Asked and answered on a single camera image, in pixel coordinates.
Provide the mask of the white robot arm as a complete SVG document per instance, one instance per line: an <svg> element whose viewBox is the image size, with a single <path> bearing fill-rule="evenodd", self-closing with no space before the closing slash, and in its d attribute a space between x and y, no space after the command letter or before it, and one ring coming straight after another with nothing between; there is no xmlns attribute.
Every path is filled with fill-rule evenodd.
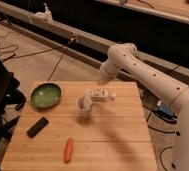
<svg viewBox="0 0 189 171"><path fill-rule="evenodd" d="M189 85L141 62L136 53L132 43L110 46L97 83L109 83L124 69L178 114L180 135L175 139L170 171L189 171Z"/></svg>

